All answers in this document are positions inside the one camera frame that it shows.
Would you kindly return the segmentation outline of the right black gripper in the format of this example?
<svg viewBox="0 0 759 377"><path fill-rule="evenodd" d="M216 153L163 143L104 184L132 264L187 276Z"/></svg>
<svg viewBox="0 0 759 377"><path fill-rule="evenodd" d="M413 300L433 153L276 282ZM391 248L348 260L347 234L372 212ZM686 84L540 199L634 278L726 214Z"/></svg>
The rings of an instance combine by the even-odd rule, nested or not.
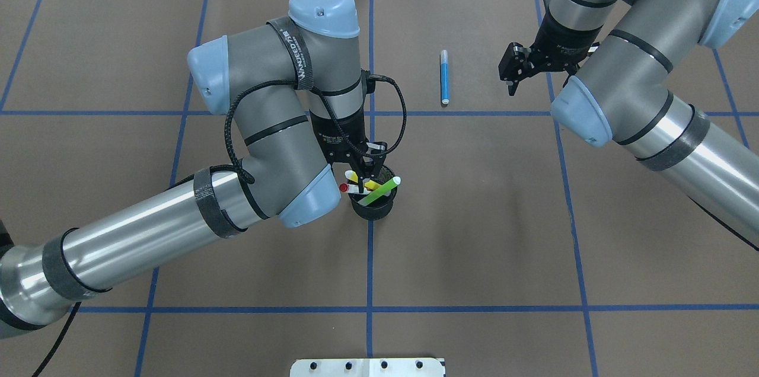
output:
<svg viewBox="0 0 759 377"><path fill-rule="evenodd" d="M498 64L499 79L508 83L509 96L513 97L519 83L528 77L525 71L529 54L531 64L540 71L577 72L599 32L599 27L594 30L568 28L547 12L531 49L517 42L507 45Z"/></svg>

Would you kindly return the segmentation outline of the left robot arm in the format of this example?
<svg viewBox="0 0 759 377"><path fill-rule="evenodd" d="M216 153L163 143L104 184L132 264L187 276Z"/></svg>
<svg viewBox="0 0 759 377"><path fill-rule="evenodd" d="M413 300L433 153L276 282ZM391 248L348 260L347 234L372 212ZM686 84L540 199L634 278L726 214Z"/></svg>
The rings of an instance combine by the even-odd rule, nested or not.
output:
<svg viewBox="0 0 759 377"><path fill-rule="evenodd" d="M2 337L260 221L297 228L328 214L341 199L333 163L377 179L390 148L366 138L364 100L381 76L361 69L359 34L355 0L289 0L286 16L193 48L195 86L248 155L228 146L229 164L38 247L2 235Z"/></svg>

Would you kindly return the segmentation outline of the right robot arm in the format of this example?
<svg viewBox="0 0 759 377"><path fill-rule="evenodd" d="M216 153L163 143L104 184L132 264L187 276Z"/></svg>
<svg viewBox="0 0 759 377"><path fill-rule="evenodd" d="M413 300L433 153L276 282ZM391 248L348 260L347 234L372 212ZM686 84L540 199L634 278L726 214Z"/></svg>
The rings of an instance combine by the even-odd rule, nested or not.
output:
<svg viewBox="0 0 759 377"><path fill-rule="evenodd" d="M679 99L664 79L697 45L718 49L757 0L543 0L532 45L512 43L499 77L515 94L566 72L550 113L589 145L615 142L757 248L757 155Z"/></svg>

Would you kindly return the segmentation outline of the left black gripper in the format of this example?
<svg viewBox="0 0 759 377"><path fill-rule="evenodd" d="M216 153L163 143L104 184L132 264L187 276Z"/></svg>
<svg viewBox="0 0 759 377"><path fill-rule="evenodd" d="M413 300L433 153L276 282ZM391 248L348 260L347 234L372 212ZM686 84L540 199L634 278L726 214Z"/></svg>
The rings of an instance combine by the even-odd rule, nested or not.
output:
<svg viewBox="0 0 759 377"><path fill-rule="evenodd" d="M366 147L366 132L364 128L364 112L358 110L349 117L338 119L338 125L347 136L349 142L345 142L337 125L331 117L320 117L317 113L312 114L312 131L323 152L326 163L350 164L350 169L357 176L357 184L365 186L369 179L379 179L380 172L387 156L387 146ZM361 152L368 153L369 157L360 156L350 144L355 145Z"/></svg>

